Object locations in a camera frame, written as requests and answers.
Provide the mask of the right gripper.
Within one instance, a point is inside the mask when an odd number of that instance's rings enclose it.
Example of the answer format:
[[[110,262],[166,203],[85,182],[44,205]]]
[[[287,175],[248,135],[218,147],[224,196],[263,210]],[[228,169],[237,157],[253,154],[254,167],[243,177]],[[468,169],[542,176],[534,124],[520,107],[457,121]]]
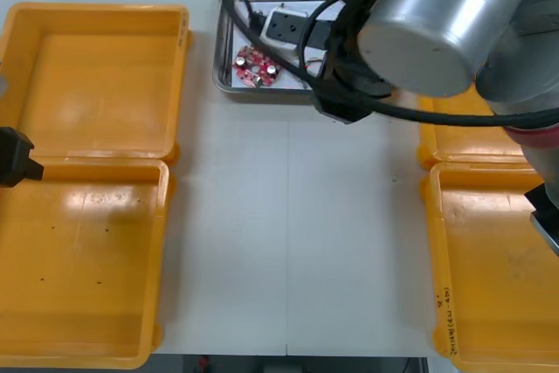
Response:
[[[321,66],[308,82],[312,105],[319,113],[346,124],[367,117],[370,111],[360,102],[364,93],[359,87],[370,82],[372,71],[358,53],[352,33],[332,22],[324,46]]]

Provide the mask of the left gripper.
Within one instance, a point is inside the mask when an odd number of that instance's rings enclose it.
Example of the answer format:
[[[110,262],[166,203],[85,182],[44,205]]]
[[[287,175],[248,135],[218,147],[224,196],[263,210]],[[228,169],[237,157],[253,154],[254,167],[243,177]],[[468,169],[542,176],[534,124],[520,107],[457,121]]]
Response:
[[[1,186],[13,188],[24,180],[41,181],[44,167],[30,158],[31,141],[14,128],[1,127]]]

